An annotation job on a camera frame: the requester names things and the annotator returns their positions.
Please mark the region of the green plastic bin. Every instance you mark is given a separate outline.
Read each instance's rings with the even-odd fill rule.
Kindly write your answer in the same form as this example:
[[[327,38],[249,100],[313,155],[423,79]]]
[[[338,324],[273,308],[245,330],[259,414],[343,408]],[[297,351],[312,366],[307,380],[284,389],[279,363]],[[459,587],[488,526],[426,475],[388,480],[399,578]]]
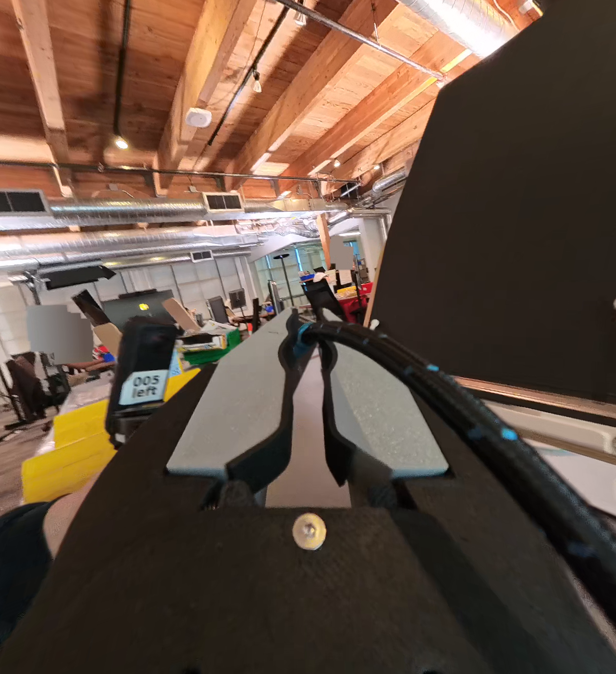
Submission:
[[[183,335],[176,341],[176,351],[180,359],[190,366],[214,363],[241,343],[238,329],[219,332],[198,332]]]

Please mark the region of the yellow plastic bin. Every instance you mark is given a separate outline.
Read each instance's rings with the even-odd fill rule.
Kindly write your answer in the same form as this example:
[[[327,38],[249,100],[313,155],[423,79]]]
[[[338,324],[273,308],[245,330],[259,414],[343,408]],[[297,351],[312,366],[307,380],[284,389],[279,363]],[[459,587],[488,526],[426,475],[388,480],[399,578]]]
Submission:
[[[112,377],[109,373],[70,392],[51,430],[21,467],[21,502],[51,501],[82,488],[116,454],[105,419]]]

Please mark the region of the black wooden-rimmed board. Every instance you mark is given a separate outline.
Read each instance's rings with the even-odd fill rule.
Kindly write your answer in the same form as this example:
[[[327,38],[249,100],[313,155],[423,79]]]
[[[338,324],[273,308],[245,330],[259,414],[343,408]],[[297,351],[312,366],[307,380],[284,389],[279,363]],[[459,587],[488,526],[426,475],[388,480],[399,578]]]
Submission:
[[[450,375],[616,404],[616,1],[554,1],[439,93],[373,319]]]

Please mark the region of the person's left forearm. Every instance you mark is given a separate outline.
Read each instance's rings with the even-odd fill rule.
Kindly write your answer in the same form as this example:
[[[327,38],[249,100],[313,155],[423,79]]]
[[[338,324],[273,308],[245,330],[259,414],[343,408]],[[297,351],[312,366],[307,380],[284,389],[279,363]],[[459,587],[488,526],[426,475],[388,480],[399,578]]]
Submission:
[[[30,608],[99,476],[73,493],[28,503],[0,517],[0,646]]]

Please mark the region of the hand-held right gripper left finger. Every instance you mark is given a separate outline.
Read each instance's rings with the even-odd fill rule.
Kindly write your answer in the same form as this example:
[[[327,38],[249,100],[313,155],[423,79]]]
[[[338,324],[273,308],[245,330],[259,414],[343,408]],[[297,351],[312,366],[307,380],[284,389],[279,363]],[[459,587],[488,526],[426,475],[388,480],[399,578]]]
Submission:
[[[167,462],[171,475],[242,481],[259,493],[284,472],[301,325],[298,311],[286,309],[218,362]]]

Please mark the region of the silver air duct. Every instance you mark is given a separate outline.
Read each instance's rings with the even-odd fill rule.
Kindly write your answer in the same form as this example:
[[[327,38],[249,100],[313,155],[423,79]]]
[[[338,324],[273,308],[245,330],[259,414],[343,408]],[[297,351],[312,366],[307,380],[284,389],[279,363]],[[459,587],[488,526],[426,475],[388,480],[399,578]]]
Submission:
[[[345,203],[322,198],[246,200],[235,192],[197,193],[192,199],[47,201],[38,191],[0,191],[0,231],[201,220],[273,220],[340,214],[349,209]]]
[[[0,237],[0,273],[200,248],[237,249],[257,245],[259,241],[257,232],[240,232],[233,225]]]
[[[497,51],[520,31],[494,1],[400,1],[414,14],[480,58]]]

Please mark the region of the black office chair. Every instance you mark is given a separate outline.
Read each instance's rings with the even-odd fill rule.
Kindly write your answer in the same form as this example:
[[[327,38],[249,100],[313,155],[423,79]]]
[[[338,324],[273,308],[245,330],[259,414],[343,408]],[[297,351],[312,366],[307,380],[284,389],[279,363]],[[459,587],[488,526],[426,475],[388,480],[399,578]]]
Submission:
[[[318,319],[359,322],[362,306],[356,295],[352,292],[346,297],[335,295],[326,278],[305,283],[304,293]]]

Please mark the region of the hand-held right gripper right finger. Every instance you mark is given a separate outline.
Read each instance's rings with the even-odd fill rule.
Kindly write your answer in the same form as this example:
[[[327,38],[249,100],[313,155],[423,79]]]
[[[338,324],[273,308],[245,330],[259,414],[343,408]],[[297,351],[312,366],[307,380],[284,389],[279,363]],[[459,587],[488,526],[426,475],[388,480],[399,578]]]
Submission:
[[[448,463],[413,394],[353,348],[320,343],[326,462],[338,485],[445,475]]]

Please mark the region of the large black screen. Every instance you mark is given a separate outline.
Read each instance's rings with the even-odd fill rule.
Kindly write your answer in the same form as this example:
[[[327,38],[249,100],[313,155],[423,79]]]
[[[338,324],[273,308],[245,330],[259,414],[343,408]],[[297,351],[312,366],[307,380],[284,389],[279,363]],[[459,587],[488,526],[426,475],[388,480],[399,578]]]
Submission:
[[[120,331],[123,331],[127,322],[134,317],[149,317],[167,324],[175,321],[163,306],[167,299],[173,299],[172,291],[132,292],[120,295],[118,299],[105,300],[101,307],[106,316]]]

